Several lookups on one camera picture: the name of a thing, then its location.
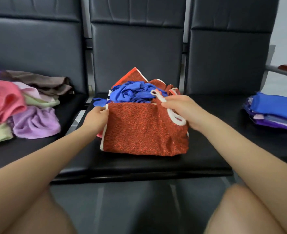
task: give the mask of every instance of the metal bar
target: metal bar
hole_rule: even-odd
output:
[[[286,75],[286,76],[287,76],[287,71],[285,71],[285,70],[280,70],[280,69],[278,69],[277,66],[266,65],[266,70],[272,71],[272,72],[275,72],[275,73],[278,73],[278,74],[283,74],[283,75]]]

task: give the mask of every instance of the brown towel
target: brown towel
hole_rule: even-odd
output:
[[[73,93],[69,79],[61,76],[49,77],[25,71],[5,70],[0,72],[0,80],[20,81],[49,96]]]

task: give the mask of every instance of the right hand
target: right hand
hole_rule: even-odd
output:
[[[175,110],[194,130],[199,131],[203,123],[212,116],[187,95],[172,95],[165,99],[167,102],[162,103],[162,106]]]

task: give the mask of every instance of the white rope handle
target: white rope handle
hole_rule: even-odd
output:
[[[150,94],[156,96],[161,102],[165,103],[167,102],[166,99],[160,94],[159,90],[151,90]],[[175,123],[178,126],[184,126],[187,124],[187,121],[177,113],[174,113],[172,109],[168,108],[167,113],[169,115],[169,118],[172,120],[173,123]]]

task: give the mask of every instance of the leg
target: leg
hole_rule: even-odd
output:
[[[286,234],[266,206],[247,187],[228,188],[205,234]]]
[[[74,234],[68,214],[56,203],[47,188],[33,205],[4,234]]]

